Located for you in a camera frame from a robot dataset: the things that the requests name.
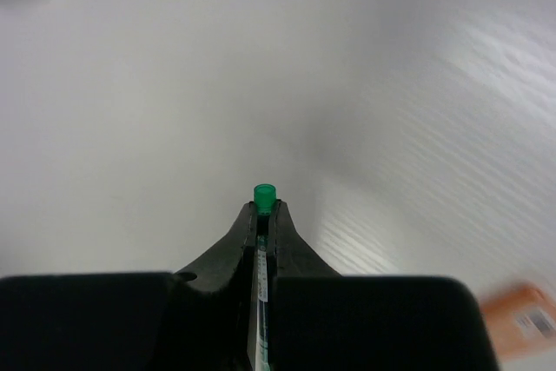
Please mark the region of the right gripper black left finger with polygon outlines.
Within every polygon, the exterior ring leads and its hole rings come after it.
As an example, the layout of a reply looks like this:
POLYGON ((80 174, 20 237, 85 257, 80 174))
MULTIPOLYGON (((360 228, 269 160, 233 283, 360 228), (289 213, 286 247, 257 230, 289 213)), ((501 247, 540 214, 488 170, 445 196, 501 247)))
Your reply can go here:
POLYGON ((3 278, 2 369, 250 369, 255 212, 174 273, 3 278))

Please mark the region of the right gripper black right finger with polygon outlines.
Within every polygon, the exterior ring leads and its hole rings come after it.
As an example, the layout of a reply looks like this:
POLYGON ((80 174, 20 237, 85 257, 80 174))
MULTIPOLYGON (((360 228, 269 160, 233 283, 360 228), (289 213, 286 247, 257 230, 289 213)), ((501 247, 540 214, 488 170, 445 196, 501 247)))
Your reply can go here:
POLYGON ((273 370, 496 370, 478 302, 426 275, 340 275, 300 237, 285 202, 269 226, 273 370))

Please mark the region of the green dark pen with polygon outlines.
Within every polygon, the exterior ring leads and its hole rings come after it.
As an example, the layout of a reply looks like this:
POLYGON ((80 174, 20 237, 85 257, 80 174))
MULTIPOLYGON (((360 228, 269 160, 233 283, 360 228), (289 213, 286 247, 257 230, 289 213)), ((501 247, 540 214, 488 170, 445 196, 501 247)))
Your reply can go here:
POLYGON ((259 184, 254 188, 256 208, 256 273, 257 273, 257 370, 270 370, 269 359, 269 278, 268 228, 272 209, 277 200, 276 188, 259 184))

